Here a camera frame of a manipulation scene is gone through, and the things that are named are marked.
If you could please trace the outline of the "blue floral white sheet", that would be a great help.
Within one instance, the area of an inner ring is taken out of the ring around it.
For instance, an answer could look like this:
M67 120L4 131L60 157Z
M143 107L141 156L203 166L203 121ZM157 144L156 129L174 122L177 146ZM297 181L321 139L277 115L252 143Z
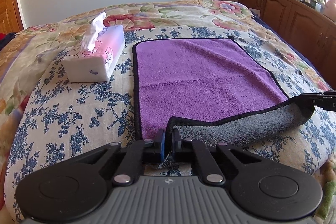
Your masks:
M12 222L23 219L14 198L22 178L110 141L130 145L134 140L132 46L153 39L228 36L269 69L288 96L328 89L313 68L271 31L265 38L254 31L188 26L128 31L112 79L102 84L69 83L61 66L65 53L60 52L34 88L11 147L4 197Z

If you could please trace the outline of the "wooden door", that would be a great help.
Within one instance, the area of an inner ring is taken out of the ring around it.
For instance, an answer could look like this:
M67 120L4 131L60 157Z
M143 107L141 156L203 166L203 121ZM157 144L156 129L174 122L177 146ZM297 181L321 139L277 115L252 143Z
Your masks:
M1 33L8 34L23 30L17 0L0 0Z

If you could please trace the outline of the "large floral beige blanket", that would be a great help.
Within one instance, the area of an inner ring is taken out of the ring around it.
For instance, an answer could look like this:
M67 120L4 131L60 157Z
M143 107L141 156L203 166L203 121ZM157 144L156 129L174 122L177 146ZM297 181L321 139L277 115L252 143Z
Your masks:
M228 1L135 3L109 6L104 11L105 25L122 25L125 34L177 26L254 31L263 38L271 31L256 22L245 6ZM1 50L1 223L14 223L5 204L5 177L14 137L33 90L55 56L60 52L66 55L80 42L99 13L100 10L92 10L57 23L30 27Z

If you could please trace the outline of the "white tissue pack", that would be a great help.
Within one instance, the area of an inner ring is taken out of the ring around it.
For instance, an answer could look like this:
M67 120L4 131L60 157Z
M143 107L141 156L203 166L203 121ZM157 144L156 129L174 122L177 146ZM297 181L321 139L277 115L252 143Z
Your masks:
M106 13L96 16L82 40L67 53L62 66L71 83L98 83L110 80L125 47L122 25L104 25Z

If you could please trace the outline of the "purple and grey towel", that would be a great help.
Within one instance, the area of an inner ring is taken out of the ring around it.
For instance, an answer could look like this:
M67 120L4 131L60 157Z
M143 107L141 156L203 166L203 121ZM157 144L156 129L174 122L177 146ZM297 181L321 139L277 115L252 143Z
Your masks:
M270 71L233 38L167 39L133 46L135 133L166 133L162 167L172 166L171 133L247 147L305 124L314 107L288 98Z

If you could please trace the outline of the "wooden cabinet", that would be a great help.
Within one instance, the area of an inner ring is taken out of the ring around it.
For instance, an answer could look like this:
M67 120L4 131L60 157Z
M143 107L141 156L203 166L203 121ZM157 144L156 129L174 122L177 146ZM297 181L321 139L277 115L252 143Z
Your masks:
M239 0L306 57L335 88L335 23L297 0Z

